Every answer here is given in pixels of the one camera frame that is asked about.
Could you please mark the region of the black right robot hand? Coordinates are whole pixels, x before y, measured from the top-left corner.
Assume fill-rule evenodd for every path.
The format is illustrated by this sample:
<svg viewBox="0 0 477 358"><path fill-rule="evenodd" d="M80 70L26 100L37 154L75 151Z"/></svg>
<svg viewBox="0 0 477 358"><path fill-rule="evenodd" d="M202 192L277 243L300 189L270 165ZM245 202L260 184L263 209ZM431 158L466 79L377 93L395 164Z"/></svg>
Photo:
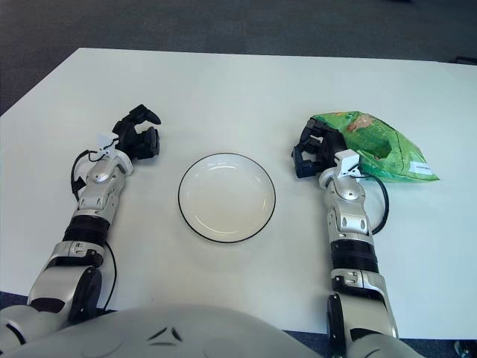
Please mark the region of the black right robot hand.
<svg viewBox="0 0 477 358"><path fill-rule="evenodd" d="M335 154L345 150L347 144L340 131L311 117L291 152L296 176L309 178L335 167Z"/></svg>

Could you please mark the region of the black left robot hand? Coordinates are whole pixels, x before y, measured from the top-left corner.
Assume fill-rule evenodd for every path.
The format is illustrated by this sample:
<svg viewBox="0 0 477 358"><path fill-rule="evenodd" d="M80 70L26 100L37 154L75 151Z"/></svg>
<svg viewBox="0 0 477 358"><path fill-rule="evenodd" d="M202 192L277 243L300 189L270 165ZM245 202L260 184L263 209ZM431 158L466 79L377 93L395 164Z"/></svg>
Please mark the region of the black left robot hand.
<svg viewBox="0 0 477 358"><path fill-rule="evenodd" d="M118 136L115 148L124 152L130 160L143 160L159 154L159 134L155 127L149 127L141 133L136 131L136 126L143 122L160 125L158 115L149 110L145 105L132 109L127 116L118 121L113 128L113 133Z"/></svg>

